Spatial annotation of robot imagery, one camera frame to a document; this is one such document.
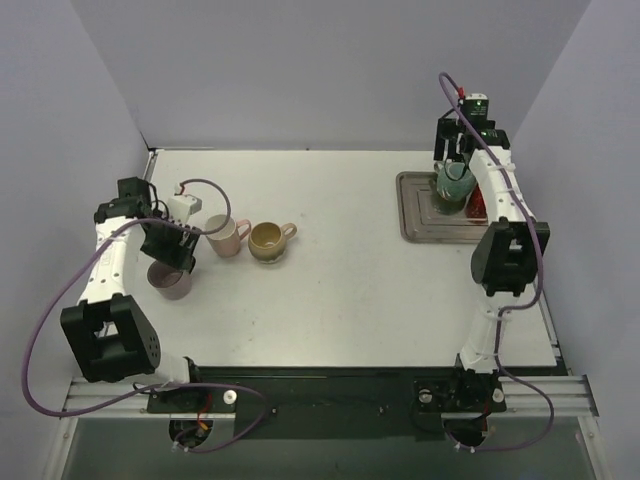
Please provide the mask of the teal mug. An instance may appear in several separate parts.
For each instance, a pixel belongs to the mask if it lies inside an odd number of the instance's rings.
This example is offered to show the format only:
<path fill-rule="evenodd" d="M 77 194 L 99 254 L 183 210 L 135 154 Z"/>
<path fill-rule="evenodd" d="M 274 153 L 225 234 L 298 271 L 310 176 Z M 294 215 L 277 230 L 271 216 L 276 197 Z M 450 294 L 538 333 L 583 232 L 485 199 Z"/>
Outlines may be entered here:
<path fill-rule="evenodd" d="M 476 187 L 476 179 L 464 162 L 436 162 L 436 191 L 446 201 L 465 200 Z"/>

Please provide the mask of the pink mug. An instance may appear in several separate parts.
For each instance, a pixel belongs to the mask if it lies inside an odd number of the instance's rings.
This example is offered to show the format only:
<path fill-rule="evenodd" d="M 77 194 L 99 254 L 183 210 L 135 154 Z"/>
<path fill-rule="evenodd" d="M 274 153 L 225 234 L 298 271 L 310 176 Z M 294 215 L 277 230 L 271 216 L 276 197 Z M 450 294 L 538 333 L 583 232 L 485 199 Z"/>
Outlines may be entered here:
<path fill-rule="evenodd" d="M 210 217 L 205 223 L 206 236 L 214 252 L 221 258 L 236 256 L 241 250 L 241 242 L 251 233 L 252 224 L 248 219 L 234 220 L 225 214 Z"/>

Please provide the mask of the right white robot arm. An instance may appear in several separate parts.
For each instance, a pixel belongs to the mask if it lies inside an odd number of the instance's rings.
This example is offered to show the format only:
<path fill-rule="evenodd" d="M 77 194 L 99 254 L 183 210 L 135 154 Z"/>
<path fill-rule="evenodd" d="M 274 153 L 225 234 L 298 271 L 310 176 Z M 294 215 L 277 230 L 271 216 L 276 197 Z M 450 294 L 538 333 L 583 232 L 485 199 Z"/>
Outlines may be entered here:
<path fill-rule="evenodd" d="M 487 228 L 471 256 L 478 307 L 459 353 L 462 367 L 475 373 L 499 368 L 500 344 L 519 298 L 538 280 L 550 227 L 535 219 L 515 175 L 511 147 L 488 117 L 484 94 L 456 90 L 453 107 L 439 118 L 434 162 L 436 191 L 450 202 L 479 191 Z"/>

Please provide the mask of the lilac mug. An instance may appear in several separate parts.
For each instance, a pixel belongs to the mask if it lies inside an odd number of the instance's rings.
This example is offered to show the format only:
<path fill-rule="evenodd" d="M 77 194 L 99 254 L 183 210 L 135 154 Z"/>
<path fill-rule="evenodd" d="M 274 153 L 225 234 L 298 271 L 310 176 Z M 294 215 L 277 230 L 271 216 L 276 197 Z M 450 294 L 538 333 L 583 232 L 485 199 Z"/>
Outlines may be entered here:
<path fill-rule="evenodd" d="M 146 277 L 148 283 L 167 300 L 180 300 L 192 289 L 190 272 L 174 269 L 161 262 L 153 262 Z"/>

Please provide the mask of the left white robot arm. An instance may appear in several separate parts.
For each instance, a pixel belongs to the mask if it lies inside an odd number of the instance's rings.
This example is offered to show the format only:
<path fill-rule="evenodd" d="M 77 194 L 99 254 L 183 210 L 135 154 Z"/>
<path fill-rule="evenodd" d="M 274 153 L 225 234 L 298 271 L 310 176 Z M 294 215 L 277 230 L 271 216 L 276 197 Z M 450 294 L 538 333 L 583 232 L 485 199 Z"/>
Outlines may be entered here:
<path fill-rule="evenodd" d="M 77 305 L 62 310 L 60 323 L 87 381 L 173 384 L 172 402 L 192 412 L 206 397 L 204 384 L 195 380 L 196 367 L 186 357 L 163 352 L 133 291 L 138 257 L 145 254 L 167 272 L 164 287 L 186 292 L 198 242 L 187 222 L 202 201 L 178 193 L 158 210 L 153 189 L 141 178 L 121 179 L 117 197 L 99 205 L 94 214 L 99 257 Z"/>

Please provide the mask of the beige round mug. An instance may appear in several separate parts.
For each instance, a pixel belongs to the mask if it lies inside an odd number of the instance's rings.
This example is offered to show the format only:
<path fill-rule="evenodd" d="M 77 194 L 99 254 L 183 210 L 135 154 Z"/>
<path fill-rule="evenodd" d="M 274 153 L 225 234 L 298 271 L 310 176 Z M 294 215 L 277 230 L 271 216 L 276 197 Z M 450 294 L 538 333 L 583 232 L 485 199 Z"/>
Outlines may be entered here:
<path fill-rule="evenodd" d="M 294 223 L 279 226 L 272 222 L 255 225 L 249 235 L 248 247 L 252 257 L 260 263 L 278 262 L 286 252 L 288 242 L 297 234 Z"/>

